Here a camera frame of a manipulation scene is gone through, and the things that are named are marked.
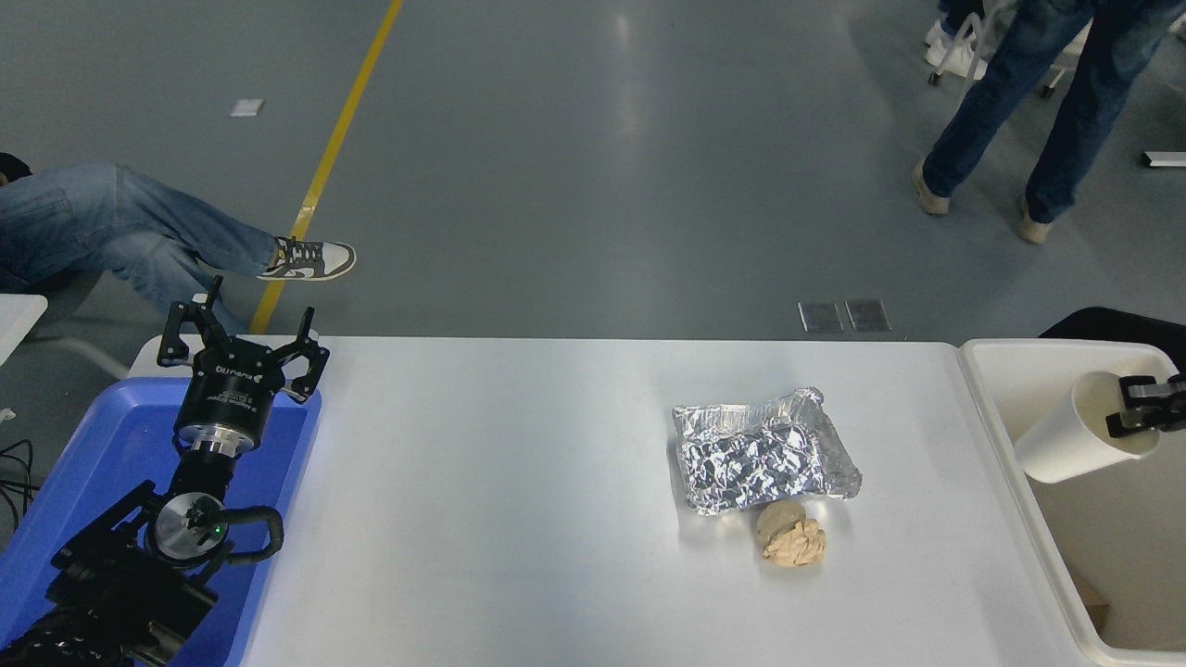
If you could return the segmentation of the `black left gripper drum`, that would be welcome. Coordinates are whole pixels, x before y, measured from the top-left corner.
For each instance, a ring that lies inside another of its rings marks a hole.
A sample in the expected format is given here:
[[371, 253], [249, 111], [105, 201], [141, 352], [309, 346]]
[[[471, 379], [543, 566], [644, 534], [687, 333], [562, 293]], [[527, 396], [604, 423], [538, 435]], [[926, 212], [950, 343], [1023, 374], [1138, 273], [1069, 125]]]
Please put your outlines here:
[[270, 347], [230, 339], [224, 347], [204, 347], [192, 367], [195, 376], [174, 423], [178, 438], [229, 428], [242, 439], [261, 439], [272, 401], [283, 387], [283, 364]]

